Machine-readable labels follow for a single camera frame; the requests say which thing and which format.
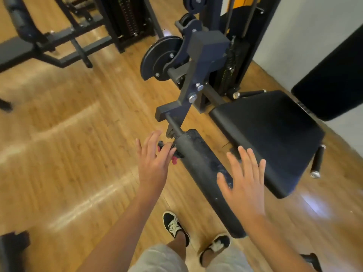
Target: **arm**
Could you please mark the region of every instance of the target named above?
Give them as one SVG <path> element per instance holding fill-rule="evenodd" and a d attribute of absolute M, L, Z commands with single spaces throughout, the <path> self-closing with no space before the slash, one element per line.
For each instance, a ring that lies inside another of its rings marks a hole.
<path fill-rule="evenodd" d="M 252 242 L 275 272 L 313 272 L 313 268 L 281 237 L 265 216 L 264 174 L 266 161 L 258 166 L 252 149 L 238 147 L 243 170 L 231 153 L 227 154 L 232 167 L 233 189 L 218 173 L 217 183 L 229 207 L 241 222 Z"/>
<path fill-rule="evenodd" d="M 168 165 L 176 149 L 170 142 L 156 156 L 161 131 L 152 132 L 143 146 L 136 140 L 139 159 L 140 187 L 115 225 L 103 237 L 78 272 L 125 272 L 134 255 L 141 232 L 163 190 Z"/>

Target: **person's left hand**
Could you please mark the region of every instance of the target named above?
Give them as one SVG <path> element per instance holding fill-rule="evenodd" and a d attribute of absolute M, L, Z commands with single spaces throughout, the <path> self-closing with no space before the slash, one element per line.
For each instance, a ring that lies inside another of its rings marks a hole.
<path fill-rule="evenodd" d="M 156 155 L 157 142 L 161 131 L 152 132 L 141 146 L 140 140 L 136 139 L 137 155 L 139 158 L 140 192 L 144 196 L 159 198 L 168 176 L 168 166 L 176 148 L 170 150 L 172 143 L 167 142 Z"/>

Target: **wooden floor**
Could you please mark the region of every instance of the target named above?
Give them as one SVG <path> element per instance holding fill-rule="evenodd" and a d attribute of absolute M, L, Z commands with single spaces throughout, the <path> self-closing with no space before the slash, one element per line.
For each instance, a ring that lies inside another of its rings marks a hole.
<path fill-rule="evenodd" d="M 52 0 L 25 2 L 42 32 L 69 26 Z M 182 0 L 151 2 L 162 28 L 178 34 L 173 23 L 184 14 Z M 3 41 L 15 31 L 2 6 L 0 13 Z M 99 28 L 79 41 L 85 45 L 105 34 Z M 27 271 L 75 271 L 134 197 L 134 140 L 166 130 L 166 122 L 154 119 L 155 109 L 179 94 L 171 81 L 140 77 L 141 59 L 154 41 L 146 38 L 123 54 L 108 46 L 90 56 L 93 69 L 30 60 L 0 74 L 0 97 L 15 108 L 0 113 L 0 234 L 29 230 Z M 60 55 L 71 51 L 70 44 L 59 48 Z M 280 88 L 254 63 L 241 87 Z M 183 128 L 197 128 L 229 169 L 227 139 L 207 114 L 192 107 Z M 298 252 L 319 256 L 324 271 L 363 271 L 363 162 L 332 132 L 325 144 L 322 178 L 306 172 L 282 200 L 266 190 L 267 213 Z M 133 262 L 147 247 L 171 240 L 161 222 L 167 209 L 191 234 L 190 271 L 202 271 L 197 252 L 225 229 L 181 163 L 170 166 Z M 248 238 L 235 244 L 255 271 L 270 271 Z"/>

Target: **forearm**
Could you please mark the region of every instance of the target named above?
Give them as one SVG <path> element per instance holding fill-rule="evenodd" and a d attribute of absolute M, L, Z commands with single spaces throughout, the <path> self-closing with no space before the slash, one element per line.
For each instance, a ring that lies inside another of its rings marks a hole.
<path fill-rule="evenodd" d="M 158 199 L 139 191 L 111 230 L 103 237 L 78 272 L 124 272 L 134 255 L 137 242 Z"/>
<path fill-rule="evenodd" d="M 274 272 L 314 271 L 266 218 L 258 218 L 255 223 L 247 225 L 245 230 Z"/>

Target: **person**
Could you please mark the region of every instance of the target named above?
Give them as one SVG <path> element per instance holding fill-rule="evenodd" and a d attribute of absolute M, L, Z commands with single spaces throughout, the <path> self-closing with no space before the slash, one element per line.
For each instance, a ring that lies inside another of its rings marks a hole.
<path fill-rule="evenodd" d="M 136 139 L 140 186 L 120 219 L 94 248 L 78 272 L 126 272 L 134 255 L 136 244 L 165 186 L 168 166 L 176 148 L 168 142 L 156 155 L 161 131 L 152 132 L 141 146 Z M 255 246 L 273 271 L 312 272 L 307 264 L 280 236 L 265 216 L 264 172 L 266 161 L 257 164 L 252 149 L 238 147 L 242 166 L 231 153 L 233 188 L 230 189 L 223 174 L 217 183 L 229 207 L 241 222 Z M 166 211 L 163 223 L 174 240 L 147 249 L 129 272 L 187 272 L 186 247 L 190 237 L 177 216 Z M 227 234 L 218 235 L 200 254 L 200 264 L 207 272 L 252 271 L 241 251 L 230 246 Z"/>

